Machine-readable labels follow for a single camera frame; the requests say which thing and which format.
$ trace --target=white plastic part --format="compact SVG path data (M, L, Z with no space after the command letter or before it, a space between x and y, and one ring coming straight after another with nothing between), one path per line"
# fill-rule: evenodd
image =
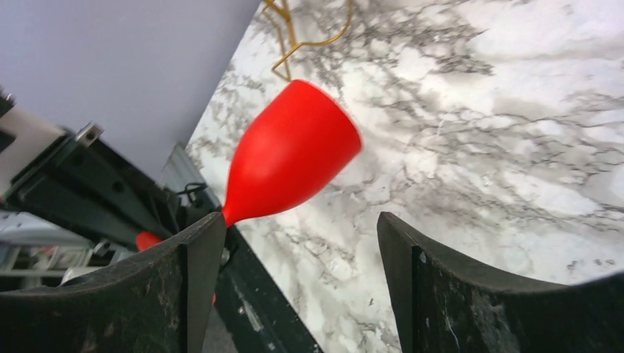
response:
M11 179L65 132L43 119L13 108L0 118L0 130L15 141L0 153L0 196L11 186Z

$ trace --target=gold wire stand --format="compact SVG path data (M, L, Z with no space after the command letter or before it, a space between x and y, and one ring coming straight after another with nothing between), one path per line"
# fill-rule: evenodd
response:
M353 1L354 0L347 0L347 22L344 25L344 27L340 30L340 32L338 32L337 35L334 35L332 38L328 40L323 40L322 42L297 42L297 36L295 35L295 32L294 32L294 25L293 25L293 21L291 17L291 11L288 8L288 0L282 0L282 7L279 7L278 5L275 4L276 0L264 0L266 4L264 5L262 9L262 13L266 16L266 19L269 20L269 22L271 22L271 25L275 27L275 29L277 30L277 39L280 41L280 49L282 52L282 58L279 59L271 67L271 71L273 71L274 74L278 75L279 77L281 77L287 82L292 81L291 68L290 68L290 65L288 64L288 58L294 52L299 50L302 46L326 46L327 44L330 44L336 41L338 38L342 37L342 35L347 31L347 29L349 28L349 25L351 24L351 20L353 17ZM290 45L291 45L291 48L288 51L286 51L286 42L284 41L284 35L282 33L282 29L277 24L277 22L273 19L273 17L271 17L271 15L269 14L269 11L267 11L269 8L272 9L275 13L277 13L277 15L280 16L284 20L284 22L286 22L286 29L288 30L288 41L290 42ZM286 74L282 74L281 72L277 71L277 68L282 64L284 64L284 71L286 72Z

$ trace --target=gray wall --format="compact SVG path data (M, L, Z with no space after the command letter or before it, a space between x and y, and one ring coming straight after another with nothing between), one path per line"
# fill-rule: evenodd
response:
M260 0L0 0L0 85L157 176L186 142Z

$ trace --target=gray marble veining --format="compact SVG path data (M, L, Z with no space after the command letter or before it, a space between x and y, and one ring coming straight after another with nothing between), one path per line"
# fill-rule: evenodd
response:
M344 24L342 1L293 8L300 38ZM365 148L309 202L240 228L326 352L400 350L380 211L527 277L624 268L622 14L618 0L357 0L344 38L293 55ZM285 86L278 49L258 13L188 145L222 198L238 140Z

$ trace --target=white marble surface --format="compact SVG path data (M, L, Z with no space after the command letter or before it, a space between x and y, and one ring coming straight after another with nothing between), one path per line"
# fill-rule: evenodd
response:
M299 36L344 2L294 4ZM317 197L240 223L320 346L398 352L380 211L485 263L577 283L624 268L624 1L358 0L293 56L365 149ZM256 16L188 151L223 197L237 141L284 87Z

